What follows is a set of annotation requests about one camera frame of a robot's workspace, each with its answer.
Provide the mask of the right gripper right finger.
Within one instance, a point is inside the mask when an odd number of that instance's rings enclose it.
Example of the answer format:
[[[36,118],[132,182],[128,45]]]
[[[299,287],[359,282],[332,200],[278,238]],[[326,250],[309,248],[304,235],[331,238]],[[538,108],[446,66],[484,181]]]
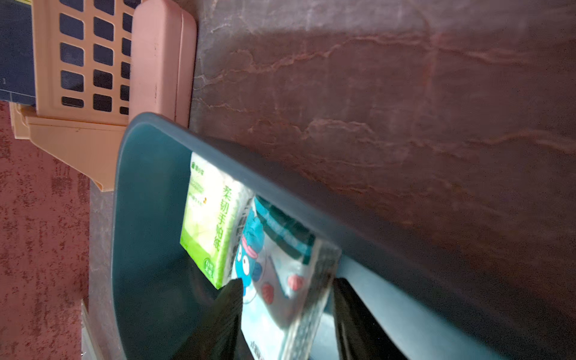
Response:
[[[350,282],[342,277],[332,285],[334,328],[340,359],[403,359]]]

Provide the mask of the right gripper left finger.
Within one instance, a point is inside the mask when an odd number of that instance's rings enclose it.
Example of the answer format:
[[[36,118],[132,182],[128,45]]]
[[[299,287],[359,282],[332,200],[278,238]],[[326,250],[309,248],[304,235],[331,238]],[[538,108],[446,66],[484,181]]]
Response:
[[[231,280],[172,359],[235,359],[242,322],[242,297],[242,280]]]

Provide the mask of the teal plastic storage box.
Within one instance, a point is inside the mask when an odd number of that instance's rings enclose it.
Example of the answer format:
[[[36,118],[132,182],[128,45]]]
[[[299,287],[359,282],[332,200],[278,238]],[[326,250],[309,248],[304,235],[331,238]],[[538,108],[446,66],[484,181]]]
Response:
[[[198,154],[343,250],[347,279],[409,359],[573,359],[575,321],[323,185],[153,113],[122,139],[112,300],[127,359],[170,359],[217,290],[179,243]]]

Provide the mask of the blue tissue pack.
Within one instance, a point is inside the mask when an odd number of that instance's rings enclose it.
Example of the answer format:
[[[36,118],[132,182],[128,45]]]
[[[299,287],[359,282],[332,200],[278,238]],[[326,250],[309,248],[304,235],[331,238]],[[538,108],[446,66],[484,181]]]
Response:
[[[308,359],[341,249],[278,207],[249,203],[232,277],[243,285],[241,331],[255,359]]]

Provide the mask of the green tissue pack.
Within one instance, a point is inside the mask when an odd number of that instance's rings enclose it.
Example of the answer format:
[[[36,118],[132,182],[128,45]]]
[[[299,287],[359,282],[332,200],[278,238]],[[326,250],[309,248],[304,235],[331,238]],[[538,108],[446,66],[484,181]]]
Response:
[[[194,152],[180,245],[215,288],[231,278],[233,258],[254,192]]]

